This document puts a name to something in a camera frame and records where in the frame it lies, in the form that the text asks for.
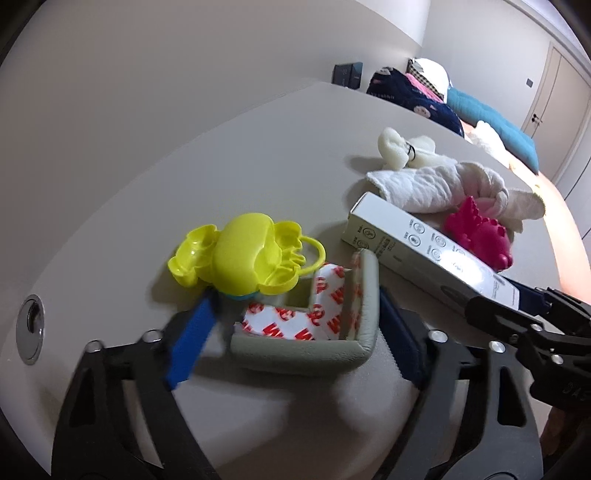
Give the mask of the checkered white pillow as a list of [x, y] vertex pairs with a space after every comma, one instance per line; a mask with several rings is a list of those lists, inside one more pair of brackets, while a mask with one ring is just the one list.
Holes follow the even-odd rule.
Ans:
[[439, 96], [444, 97], [448, 94], [451, 86], [450, 77], [447, 70], [438, 62], [428, 58], [410, 58], [407, 72]]

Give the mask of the pink cloth on bed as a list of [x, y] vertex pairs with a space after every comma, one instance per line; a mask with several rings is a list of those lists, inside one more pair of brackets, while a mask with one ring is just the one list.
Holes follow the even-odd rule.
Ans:
[[428, 86], [425, 86], [423, 83], [421, 83], [412, 74], [406, 73], [405, 76], [411, 82], [411, 84], [417, 90], [419, 90], [423, 95], [425, 95], [427, 98], [429, 98], [435, 102], [444, 103], [444, 100], [437, 93], [435, 93], [433, 90], [431, 90]]

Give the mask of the orange bed cover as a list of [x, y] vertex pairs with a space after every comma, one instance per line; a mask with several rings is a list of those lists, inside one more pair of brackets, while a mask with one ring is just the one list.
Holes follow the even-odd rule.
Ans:
[[501, 141], [489, 151], [477, 139], [477, 133], [487, 132], [487, 135], [497, 138], [490, 126], [479, 130], [462, 121], [465, 138], [475, 145], [485, 149], [496, 158], [506, 169], [519, 177], [534, 192], [543, 199], [546, 207], [544, 223], [549, 234], [554, 251], [558, 276], [562, 290], [586, 302], [590, 302], [590, 265], [580, 232], [556, 186], [542, 173], [534, 174], [522, 161], [507, 150], [500, 150]]

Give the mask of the beige door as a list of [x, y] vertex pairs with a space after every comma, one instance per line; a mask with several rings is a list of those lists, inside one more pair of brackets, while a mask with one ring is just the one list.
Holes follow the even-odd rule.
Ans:
[[579, 146], [590, 115], [590, 81], [550, 44], [523, 131], [532, 138], [539, 170], [556, 182]]

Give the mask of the pink plastic dinosaur toy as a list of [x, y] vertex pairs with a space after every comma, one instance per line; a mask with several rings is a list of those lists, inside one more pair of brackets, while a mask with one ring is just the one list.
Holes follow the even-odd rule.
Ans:
[[508, 231], [498, 220], [483, 216], [472, 196], [444, 222], [450, 238], [491, 269], [501, 272], [513, 265]]

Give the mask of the white knotted towel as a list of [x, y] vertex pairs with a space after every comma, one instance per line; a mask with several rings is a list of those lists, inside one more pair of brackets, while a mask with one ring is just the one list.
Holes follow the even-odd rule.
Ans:
[[382, 198], [413, 214], [447, 212], [471, 197], [481, 216], [520, 233], [525, 220], [539, 220], [546, 213], [539, 194], [509, 188], [500, 174], [479, 163], [380, 170], [366, 178]]

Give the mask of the blue long cushion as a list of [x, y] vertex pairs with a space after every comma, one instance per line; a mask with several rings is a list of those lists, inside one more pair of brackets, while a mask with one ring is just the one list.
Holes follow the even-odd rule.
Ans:
[[488, 123], [512, 155], [534, 174], [539, 173], [540, 165], [534, 140], [497, 110], [455, 87], [448, 90], [447, 104], [461, 120], [473, 127], [479, 121]]

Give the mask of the yellow plastic elephant toy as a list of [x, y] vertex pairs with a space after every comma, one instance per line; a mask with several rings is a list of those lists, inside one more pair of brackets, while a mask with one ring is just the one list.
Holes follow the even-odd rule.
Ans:
[[297, 222], [246, 213], [223, 229], [209, 224], [188, 232], [167, 268], [185, 288], [202, 281], [228, 297], [245, 299], [287, 293], [324, 263], [325, 247], [304, 235]]

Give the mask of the grey foam corner guard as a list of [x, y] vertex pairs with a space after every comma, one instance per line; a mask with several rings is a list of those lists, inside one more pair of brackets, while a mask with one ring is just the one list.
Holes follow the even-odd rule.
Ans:
[[247, 369], [341, 374], [368, 361], [379, 318], [379, 262], [362, 249], [349, 268], [327, 263], [290, 292], [250, 302], [235, 323], [229, 350]]

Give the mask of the white cardboard box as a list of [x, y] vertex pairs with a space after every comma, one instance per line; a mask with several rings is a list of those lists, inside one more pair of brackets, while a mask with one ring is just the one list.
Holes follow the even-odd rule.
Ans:
[[463, 313], [483, 296], [514, 310], [520, 292], [508, 280], [427, 223], [367, 192], [349, 211], [342, 241], [368, 249], [380, 264]]

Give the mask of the dark wall socket panel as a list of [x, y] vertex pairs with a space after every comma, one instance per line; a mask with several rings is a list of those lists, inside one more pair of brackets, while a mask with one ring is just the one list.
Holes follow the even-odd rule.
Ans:
[[338, 64], [332, 69], [332, 83], [352, 90], [360, 89], [362, 76], [362, 62]]

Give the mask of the navy patterned blanket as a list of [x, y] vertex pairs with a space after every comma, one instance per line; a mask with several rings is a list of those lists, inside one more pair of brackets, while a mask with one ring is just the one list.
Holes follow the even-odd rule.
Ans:
[[464, 136], [464, 128], [458, 115], [441, 100], [428, 97], [407, 75], [396, 68], [384, 67], [376, 72], [370, 79], [367, 93], [410, 110], [460, 137]]

